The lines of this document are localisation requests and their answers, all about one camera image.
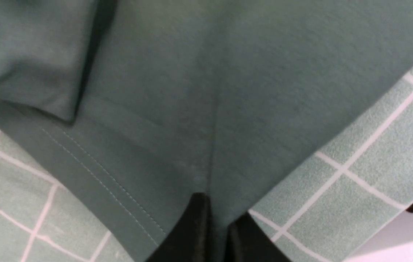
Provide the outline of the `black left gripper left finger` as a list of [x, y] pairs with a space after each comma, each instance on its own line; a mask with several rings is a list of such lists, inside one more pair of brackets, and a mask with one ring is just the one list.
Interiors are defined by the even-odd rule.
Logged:
[[210, 199], [204, 193], [194, 193], [175, 227], [147, 261], [208, 261], [210, 225]]

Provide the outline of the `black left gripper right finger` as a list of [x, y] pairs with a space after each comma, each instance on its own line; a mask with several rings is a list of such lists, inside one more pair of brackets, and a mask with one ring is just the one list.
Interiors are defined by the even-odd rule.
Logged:
[[290, 262], [249, 213], [240, 216], [228, 227], [227, 262]]

